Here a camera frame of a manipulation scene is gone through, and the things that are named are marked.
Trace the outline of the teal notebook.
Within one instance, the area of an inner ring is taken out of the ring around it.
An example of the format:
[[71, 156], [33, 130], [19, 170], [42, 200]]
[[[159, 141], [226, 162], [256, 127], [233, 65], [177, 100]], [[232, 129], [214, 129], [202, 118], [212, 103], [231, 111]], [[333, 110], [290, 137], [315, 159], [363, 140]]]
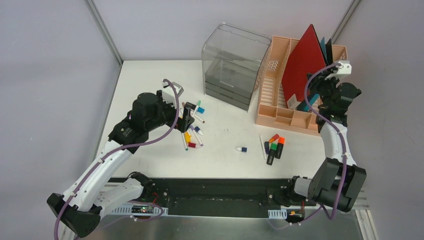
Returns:
[[[325, 64], [328, 63], [328, 59], [327, 59], [327, 47], [326, 47], [326, 42], [325, 42], [325, 37], [323, 37], [320, 41], [319, 41], [319, 45], [320, 45], [320, 49], [324, 58], [324, 62]], [[309, 93], [309, 95], [307, 96], [307, 99], [309, 100], [309, 103], [311, 105], [313, 105], [319, 98], [318, 94], [311, 94]], [[296, 110], [298, 111], [302, 111], [302, 112], [309, 112], [310, 111], [310, 107], [308, 107], [308, 105], [306, 104], [305, 101], [302, 101], [297, 107]]]

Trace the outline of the blue black marker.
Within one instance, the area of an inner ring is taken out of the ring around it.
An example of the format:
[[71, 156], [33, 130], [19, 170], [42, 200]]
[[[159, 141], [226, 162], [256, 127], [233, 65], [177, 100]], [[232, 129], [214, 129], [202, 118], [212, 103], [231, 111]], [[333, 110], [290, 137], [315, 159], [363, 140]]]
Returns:
[[202, 107], [199, 107], [198, 108], [197, 113], [203, 114], [204, 112], [205, 112], [205, 109], [204, 108], [202, 108]]

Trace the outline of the red folder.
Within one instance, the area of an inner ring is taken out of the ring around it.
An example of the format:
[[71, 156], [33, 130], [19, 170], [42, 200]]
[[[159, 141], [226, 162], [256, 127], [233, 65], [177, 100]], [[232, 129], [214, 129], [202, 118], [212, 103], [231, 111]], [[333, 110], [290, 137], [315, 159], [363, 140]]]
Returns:
[[283, 94], [289, 109], [304, 101], [307, 74], [314, 74], [326, 66], [326, 61], [313, 24], [310, 24], [295, 46], [290, 47], [281, 79]]

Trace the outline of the clear grey drawer box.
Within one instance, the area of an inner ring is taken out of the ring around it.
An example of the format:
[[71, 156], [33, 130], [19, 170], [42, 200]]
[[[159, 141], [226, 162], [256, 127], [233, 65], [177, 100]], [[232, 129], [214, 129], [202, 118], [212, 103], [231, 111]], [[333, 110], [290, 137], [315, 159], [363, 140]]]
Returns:
[[220, 23], [201, 51], [204, 94], [248, 111], [271, 42], [267, 35]]

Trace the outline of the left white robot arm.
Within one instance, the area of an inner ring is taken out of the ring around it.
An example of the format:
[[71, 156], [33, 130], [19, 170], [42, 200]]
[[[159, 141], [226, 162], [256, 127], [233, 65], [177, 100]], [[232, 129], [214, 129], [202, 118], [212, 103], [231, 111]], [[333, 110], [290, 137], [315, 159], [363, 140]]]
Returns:
[[137, 96], [126, 117], [117, 123], [85, 172], [63, 193], [52, 193], [47, 204], [56, 216], [53, 237], [56, 240], [84, 238], [117, 207], [138, 199], [152, 198], [152, 181], [135, 172], [124, 183], [102, 192], [102, 188], [142, 146], [155, 144], [150, 132], [162, 126], [170, 131], [186, 132], [194, 122], [190, 109], [179, 110], [181, 90], [166, 88]]

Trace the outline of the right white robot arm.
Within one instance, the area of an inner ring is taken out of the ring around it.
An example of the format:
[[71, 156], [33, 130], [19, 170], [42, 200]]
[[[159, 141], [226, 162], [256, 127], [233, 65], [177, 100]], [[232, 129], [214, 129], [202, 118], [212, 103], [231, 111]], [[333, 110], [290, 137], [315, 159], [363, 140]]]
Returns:
[[347, 110], [362, 91], [352, 83], [341, 83], [336, 77], [320, 73], [307, 74], [307, 93], [318, 94], [316, 123], [324, 144], [325, 159], [315, 175], [294, 176], [293, 185], [284, 190], [284, 200], [290, 205], [308, 199], [323, 206], [349, 212], [367, 177], [364, 168], [352, 157], [347, 140]]

